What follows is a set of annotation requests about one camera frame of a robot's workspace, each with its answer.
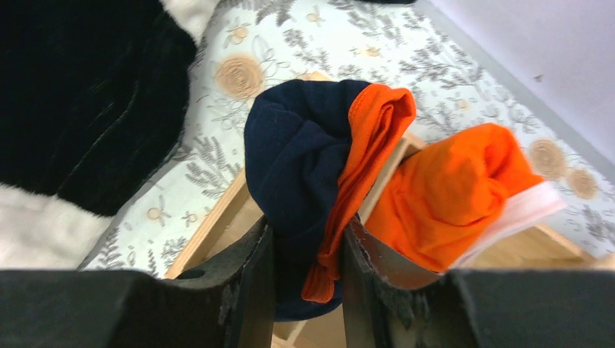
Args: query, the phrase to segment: floral bedsheet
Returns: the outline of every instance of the floral bedsheet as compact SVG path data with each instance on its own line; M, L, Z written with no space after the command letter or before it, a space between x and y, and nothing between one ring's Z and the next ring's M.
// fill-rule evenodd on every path
M129 202L86 269L162 277L243 165L254 97L292 78L409 88L428 143L485 122L514 131L569 207L548 224L595 256L615 250L615 186L412 6L355 0L225 0L191 69L182 146Z

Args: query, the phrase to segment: black fabric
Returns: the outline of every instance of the black fabric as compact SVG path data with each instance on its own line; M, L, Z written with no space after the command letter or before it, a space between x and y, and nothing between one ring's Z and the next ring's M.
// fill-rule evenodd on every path
M0 183L115 215L179 141L194 42L158 0L0 13Z

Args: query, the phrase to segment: white wall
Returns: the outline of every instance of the white wall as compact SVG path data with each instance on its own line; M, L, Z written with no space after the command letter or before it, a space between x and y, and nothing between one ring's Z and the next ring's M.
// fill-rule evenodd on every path
M615 0L430 1L615 162Z

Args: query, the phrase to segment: beige flower print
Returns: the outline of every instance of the beige flower print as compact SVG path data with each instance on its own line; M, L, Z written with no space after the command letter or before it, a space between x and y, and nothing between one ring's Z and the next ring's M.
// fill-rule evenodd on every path
M380 49L373 46L366 46L360 49L352 49L351 52L355 56L381 57Z
M314 12L311 12L307 16L305 16L308 22L315 23L318 27L321 26L322 22L325 20L321 18L321 11L318 6L314 6Z
M161 194L158 196L158 207L151 207L145 215L148 219L158 221L162 227L165 227L165 219L170 218L171 214L165 211L165 197Z
M241 100L255 98L265 88L263 69L245 54L225 59L215 74L215 82L224 93Z
M527 152L532 167L545 178L557 180L566 174L566 157L554 141L534 141Z
M468 112L472 109L472 103L465 99L457 99L455 106L462 112Z
M592 199L598 193L598 184L592 173L584 168L570 170L566 182L572 193L582 199Z
M229 44L239 45L244 42L244 39L248 37L249 34L249 23L239 23L239 17L235 17L235 22L231 23L230 21L226 24L227 36L224 41L223 48L228 47Z
M318 71L301 74L297 78L304 81L333 81L332 78Z

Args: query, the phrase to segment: orange fabric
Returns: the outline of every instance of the orange fabric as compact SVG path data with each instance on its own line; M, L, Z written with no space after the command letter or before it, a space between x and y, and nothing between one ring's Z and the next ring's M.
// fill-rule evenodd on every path
M395 171L366 228L417 265L446 271L543 178L509 129L487 123L427 146Z
M414 98L405 88L371 84L350 106L350 154L337 181L339 193L327 220L317 260L303 286L304 300L327 303L333 297L333 281L339 279L339 248L344 227L359 210L415 117Z

